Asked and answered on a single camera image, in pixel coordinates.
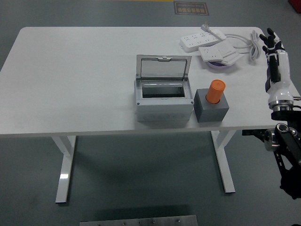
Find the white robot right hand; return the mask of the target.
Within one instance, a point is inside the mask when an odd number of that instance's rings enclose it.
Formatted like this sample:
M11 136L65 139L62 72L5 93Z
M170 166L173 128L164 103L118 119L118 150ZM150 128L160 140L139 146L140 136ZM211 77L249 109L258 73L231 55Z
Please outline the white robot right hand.
M262 47L267 58L267 80L265 90L269 94L268 105L273 109L277 105L293 105L293 96L289 92L291 84L288 53L281 39L271 29L267 29L268 36L260 35L264 42Z

